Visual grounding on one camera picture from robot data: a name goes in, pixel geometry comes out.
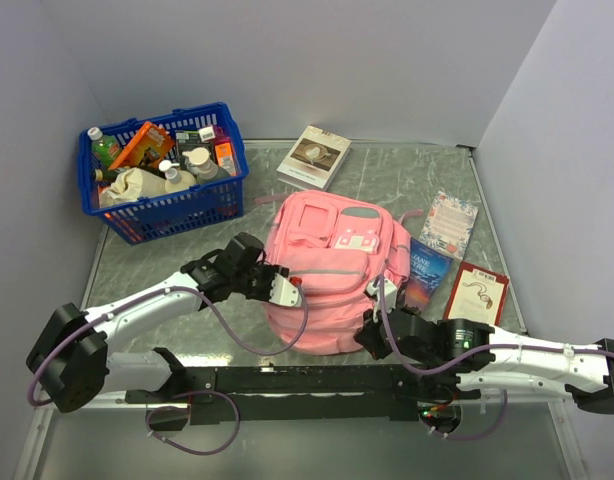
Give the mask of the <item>pink student backpack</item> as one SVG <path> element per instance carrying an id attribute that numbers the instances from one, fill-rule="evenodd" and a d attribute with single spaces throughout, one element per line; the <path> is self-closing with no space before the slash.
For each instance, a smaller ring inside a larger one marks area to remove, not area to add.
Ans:
<path id="1" fill-rule="evenodd" d="M 303 307 L 265 308 L 272 331 L 311 355 L 360 349 L 355 336 L 379 309 L 377 278 L 393 309 L 410 273 L 411 235 L 384 208 L 317 190 L 289 195 L 266 241 L 266 259 L 289 271 Z"/>

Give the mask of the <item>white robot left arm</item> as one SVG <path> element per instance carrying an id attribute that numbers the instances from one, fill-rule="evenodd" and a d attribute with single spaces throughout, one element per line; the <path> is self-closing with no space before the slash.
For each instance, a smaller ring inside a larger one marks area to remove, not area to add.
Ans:
<path id="1" fill-rule="evenodd" d="M 263 243 L 240 233 L 129 297 L 87 310 L 72 303 L 57 308 L 26 359 L 33 374 L 28 402 L 70 413 L 117 391 L 176 400 L 193 382 L 175 355 L 165 348 L 128 354 L 123 347 L 165 321 L 215 309 L 232 294 L 280 307 L 304 303 L 288 269 L 267 263 Z"/>

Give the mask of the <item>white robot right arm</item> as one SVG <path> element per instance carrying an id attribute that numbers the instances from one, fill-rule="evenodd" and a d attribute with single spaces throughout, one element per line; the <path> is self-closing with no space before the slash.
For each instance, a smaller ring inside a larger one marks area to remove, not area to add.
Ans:
<path id="1" fill-rule="evenodd" d="M 431 322 L 402 308 L 364 321 L 355 341 L 374 359 L 394 355 L 435 398 L 500 389 L 570 399 L 614 415 L 614 340 L 570 344 L 466 319 Z"/>

